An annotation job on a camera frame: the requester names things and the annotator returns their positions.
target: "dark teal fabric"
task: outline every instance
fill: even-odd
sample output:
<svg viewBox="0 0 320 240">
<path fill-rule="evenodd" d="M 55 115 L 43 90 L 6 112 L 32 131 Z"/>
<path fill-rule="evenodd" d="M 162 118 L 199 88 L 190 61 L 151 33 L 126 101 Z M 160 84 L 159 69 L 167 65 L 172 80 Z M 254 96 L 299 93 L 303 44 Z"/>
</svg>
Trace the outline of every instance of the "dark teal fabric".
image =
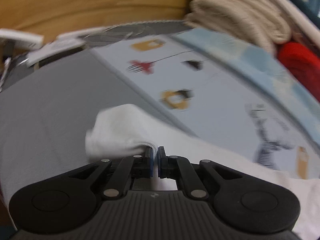
<svg viewBox="0 0 320 240">
<path fill-rule="evenodd" d="M 8 240 L 15 232 L 12 226 L 0 226 L 0 240 Z"/>
<path fill-rule="evenodd" d="M 308 5 L 314 14 L 318 15 L 320 10 L 320 0 L 308 0 Z"/>
<path fill-rule="evenodd" d="M 299 8 L 300 11 L 302 11 L 311 22 L 314 23 L 320 29 L 320 18 L 317 14 L 315 14 L 308 6 L 308 3 L 306 3 L 303 0 L 290 0 L 292 3 L 295 4 Z"/>
</svg>

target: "cartoon print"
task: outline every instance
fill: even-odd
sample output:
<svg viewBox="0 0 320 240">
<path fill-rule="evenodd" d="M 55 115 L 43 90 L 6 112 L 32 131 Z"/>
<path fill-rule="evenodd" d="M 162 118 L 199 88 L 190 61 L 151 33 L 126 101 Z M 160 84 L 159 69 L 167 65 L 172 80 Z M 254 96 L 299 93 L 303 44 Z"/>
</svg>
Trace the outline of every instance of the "cartoon print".
<svg viewBox="0 0 320 240">
<path fill-rule="evenodd" d="M 302 179 L 308 179 L 309 155 L 304 147 L 297 148 L 297 174 Z"/>
<path fill-rule="evenodd" d="M 151 67 L 154 66 L 154 63 L 156 63 L 156 62 L 158 62 L 160 60 L 169 58 L 169 57 L 174 57 L 174 56 L 180 55 L 182 53 L 186 53 L 186 52 L 191 52 L 191 51 L 180 52 L 178 54 L 171 55 L 171 56 L 168 56 L 168 57 L 165 57 L 165 58 L 161 58 L 161 59 L 158 59 L 158 60 L 155 60 L 155 61 L 152 61 L 152 62 L 140 62 L 138 60 L 130 60 L 129 63 L 132 64 L 132 65 L 130 65 L 128 67 L 128 70 L 129 71 L 133 71 L 133 72 L 143 71 L 146 74 L 153 74 L 154 71 L 153 71 L 153 69 Z"/>
<path fill-rule="evenodd" d="M 197 60 L 186 60 L 182 63 L 186 64 L 187 66 L 191 67 L 193 70 L 201 70 L 202 69 L 202 62 Z"/>
<path fill-rule="evenodd" d="M 157 49 L 162 47 L 165 44 L 164 41 L 160 39 L 153 39 L 149 41 L 138 42 L 131 45 L 131 48 L 138 50 L 138 51 L 147 51 L 151 49 Z"/>
<path fill-rule="evenodd" d="M 132 65 L 128 67 L 129 71 L 133 71 L 133 72 L 143 71 L 146 74 L 153 73 L 153 69 L 152 69 L 152 66 L 154 65 L 153 62 L 139 62 L 138 60 L 130 60 L 130 63 Z"/>
<path fill-rule="evenodd" d="M 273 152 L 284 150 L 292 150 L 294 148 L 288 141 L 284 139 L 270 140 L 268 137 L 265 122 L 267 118 L 263 117 L 265 109 L 251 109 L 249 115 L 257 128 L 257 135 L 260 137 L 261 143 L 257 150 L 256 162 L 262 166 L 266 166 L 273 170 L 278 170 L 273 162 Z M 284 137 L 288 137 L 289 128 L 280 120 L 273 118 L 281 127 Z"/>
<path fill-rule="evenodd" d="M 161 93 L 162 101 L 171 109 L 187 109 L 191 99 L 191 90 L 166 90 Z"/>
</svg>

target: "clothing pile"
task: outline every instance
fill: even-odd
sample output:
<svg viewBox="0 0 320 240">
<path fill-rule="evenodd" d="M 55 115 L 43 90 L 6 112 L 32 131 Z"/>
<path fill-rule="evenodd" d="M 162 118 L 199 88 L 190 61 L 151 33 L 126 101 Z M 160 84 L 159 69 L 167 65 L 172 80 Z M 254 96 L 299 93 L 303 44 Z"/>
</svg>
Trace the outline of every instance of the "clothing pile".
<svg viewBox="0 0 320 240">
<path fill-rule="evenodd" d="M 263 48 L 320 101 L 320 19 L 303 0 L 191 0 L 191 27 Z"/>
</svg>

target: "light blue fabric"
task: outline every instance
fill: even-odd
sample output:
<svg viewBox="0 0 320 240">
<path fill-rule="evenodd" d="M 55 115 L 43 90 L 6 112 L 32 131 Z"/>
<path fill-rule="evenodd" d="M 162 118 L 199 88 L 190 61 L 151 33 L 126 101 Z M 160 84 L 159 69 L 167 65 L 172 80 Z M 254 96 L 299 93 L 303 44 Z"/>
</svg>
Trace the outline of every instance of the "light blue fabric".
<svg viewBox="0 0 320 240">
<path fill-rule="evenodd" d="M 320 145 L 320 104 L 290 72 L 263 49 L 224 33 L 196 28 L 174 36 L 206 52 L 249 79 L 282 105 Z"/>
</svg>

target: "gray fabric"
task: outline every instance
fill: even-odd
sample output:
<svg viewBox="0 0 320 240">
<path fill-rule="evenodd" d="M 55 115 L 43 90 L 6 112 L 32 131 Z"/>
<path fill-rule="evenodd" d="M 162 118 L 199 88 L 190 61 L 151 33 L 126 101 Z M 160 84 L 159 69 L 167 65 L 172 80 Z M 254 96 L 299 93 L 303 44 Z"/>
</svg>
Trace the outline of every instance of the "gray fabric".
<svg viewBox="0 0 320 240">
<path fill-rule="evenodd" d="M 87 50 L 2 92 L 0 179 L 6 204 L 26 185 L 85 165 L 85 133 L 99 110 L 127 103 L 172 124 Z"/>
</svg>

